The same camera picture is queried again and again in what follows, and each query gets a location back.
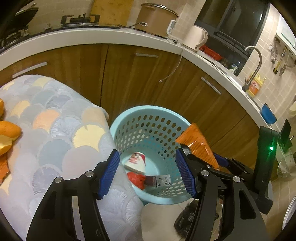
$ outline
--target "cabinet handle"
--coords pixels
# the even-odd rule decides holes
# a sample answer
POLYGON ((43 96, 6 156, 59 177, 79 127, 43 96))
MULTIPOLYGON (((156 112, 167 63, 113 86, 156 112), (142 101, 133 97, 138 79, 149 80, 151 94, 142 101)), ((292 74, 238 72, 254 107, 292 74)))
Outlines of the cabinet handle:
POLYGON ((42 67, 42 66, 45 66, 45 65, 47 65, 47 62, 43 62, 43 63, 40 63, 40 64, 36 64, 36 65, 31 66, 31 67, 29 67, 29 68, 23 69, 22 71, 17 72, 16 74, 14 74, 14 75, 12 76, 12 78, 14 79, 14 78, 16 78, 16 77, 18 77, 18 76, 20 76, 20 75, 22 75, 22 74, 24 74, 24 73, 27 73, 27 72, 29 72, 29 71, 31 71, 31 70, 33 70, 33 69, 37 69, 37 68, 42 67))
POLYGON ((214 91, 216 91, 219 95, 221 94, 221 92, 219 90, 217 90, 215 88, 215 86, 213 86, 210 82, 208 82, 204 77, 201 77, 201 79, 206 82, 209 86, 211 86, 213 88, 214 91))
POLYGON ((143 56, 143 57, 158 58, 158 55, 153 55, 153 54, 135 53, 135 55, 136 55, 136 56, 143 56))

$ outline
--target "red basket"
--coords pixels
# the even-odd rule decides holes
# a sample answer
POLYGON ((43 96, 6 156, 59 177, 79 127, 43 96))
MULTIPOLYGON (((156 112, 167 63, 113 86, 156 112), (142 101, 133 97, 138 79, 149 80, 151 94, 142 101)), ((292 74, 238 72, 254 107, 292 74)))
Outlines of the red basket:
POLYGON ((209 55, 210 57, 212 57, 216 61, 220 61, 223 58, 220 54, 216 53, 214 50, 211 50, 206 45, 201 46, 200 50, 203 51, 205 54, 209 55))

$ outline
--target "metal screw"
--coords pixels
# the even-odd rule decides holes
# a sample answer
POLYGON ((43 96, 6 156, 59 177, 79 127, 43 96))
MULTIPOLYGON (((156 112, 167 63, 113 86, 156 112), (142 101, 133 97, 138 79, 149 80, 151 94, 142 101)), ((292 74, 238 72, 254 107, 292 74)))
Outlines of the metal screw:
POLYGON ((202 170, 202 175, 203 176, 208 176, 210 173, 207 170, 202 170))
POLYGON ((236 183, 239 183, 239 182, 240 182, 240 178, 237 177, 237 176, 234 176, 234 177, 233 177, 233 180, 234 180, 236 183))
POLYGON ((54 179, 54 182, 55 183, 60 183, 62 181, 62 178, 61 177, 56 177, 55 179, 54 179))
POLYGON ((93 172, 93 171, 87 171, 87 172, 85 173, 85 175, 86 175, 87 177, 92 177, 92 176, 94 175, 94 172, 93 172))

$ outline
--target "scallop patterned tablecloth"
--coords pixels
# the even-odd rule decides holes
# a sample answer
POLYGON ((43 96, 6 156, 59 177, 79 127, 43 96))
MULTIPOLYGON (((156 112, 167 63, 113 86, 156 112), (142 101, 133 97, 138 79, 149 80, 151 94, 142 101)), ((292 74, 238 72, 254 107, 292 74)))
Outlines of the scallop patterned tablecloth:
MULTIPOLYGON (((54 178, 77 178, 105 161, 116 147, 106 111, 57 80, 24 75, 4 85, 0 98, 5 103, 5 120, 22 128, 8 153, 11 174, 0 186, 0 208, 25 240, 54 178)), ((143 204, 122 164, 108 195, 97 204, 111 241, 142 240, 143 204)), ((77 198, 73 198, 73 207, 77 216, 77 198)), ((76 232, 84 240, 81 224, 76 232)))

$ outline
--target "wall outlet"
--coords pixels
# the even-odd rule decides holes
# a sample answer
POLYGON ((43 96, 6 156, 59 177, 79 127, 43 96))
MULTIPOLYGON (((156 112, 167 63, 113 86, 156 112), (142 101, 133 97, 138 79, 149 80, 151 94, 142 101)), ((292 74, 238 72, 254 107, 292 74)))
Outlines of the wall outlet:
POLYGON ((273 45, 272 44, 269 44, 269 46, 268 46, 268 48, 267 48, 268 50, 269 50, 269 52, 273 52, 274 51, 274 47, 273 47, 273 45))

